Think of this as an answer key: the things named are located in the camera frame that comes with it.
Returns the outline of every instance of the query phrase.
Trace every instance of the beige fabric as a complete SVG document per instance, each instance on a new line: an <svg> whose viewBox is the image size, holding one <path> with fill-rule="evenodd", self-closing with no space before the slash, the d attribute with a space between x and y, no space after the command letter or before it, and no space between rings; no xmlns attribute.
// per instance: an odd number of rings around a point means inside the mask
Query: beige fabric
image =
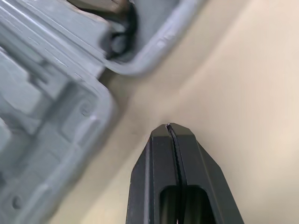
<svg viewBox="0 0 299 224"><path fill-rule="evenodd" d="M113 77L122 117L52 224L124 224L150 131L189 127L246 224L299 219L299 1L210 0L156 71Z"/></svg>

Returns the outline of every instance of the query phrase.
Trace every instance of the gray plastic tray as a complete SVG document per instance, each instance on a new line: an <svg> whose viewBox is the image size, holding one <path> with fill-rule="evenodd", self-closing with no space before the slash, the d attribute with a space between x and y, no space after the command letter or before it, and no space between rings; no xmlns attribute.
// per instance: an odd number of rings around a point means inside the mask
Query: gray plastic tray
<svg viewBox="0 0 299 224"><path fill-rule="evenodd" d="M107 61L113 23L65 0L0 0L0 224L46 222L116 116L97 78L154 68L202 3L135 0L135 47Z"/></svg>
<svg viewBox="0 0 299 224"><path fill-rule="evenodd" d="M139 19L135 48L117 61L107 61L104 50L105 37L115 27L66 0L0 0L0 23L62 69L88 65L89 73L100 76L100 63L118 74L135 76L161 61L205 0L134 2Z"/></svg>
<svg viewBox="0 0 299 224"><path fill-rule="evenodd" d="M28 52L16 56L11 46L5 49L0 50L0 223L41 224L103 143L116 107L94 77L62 73L38 57L24 69L28 58L20 56Z"/></svg>

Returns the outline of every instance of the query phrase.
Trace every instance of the rectangular opening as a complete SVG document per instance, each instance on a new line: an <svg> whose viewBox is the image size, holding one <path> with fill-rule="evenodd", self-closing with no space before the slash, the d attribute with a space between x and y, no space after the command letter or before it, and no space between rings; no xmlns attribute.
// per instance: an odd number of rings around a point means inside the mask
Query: rectangular opening
<svg viewBox="0 0 299 224"><path fill-rule="evenodd" d="M160 224L181 224L177 221L178 188L167 188L160 195ZM216 224L206 192L199 187L188 187L182 224Z"/></svg>

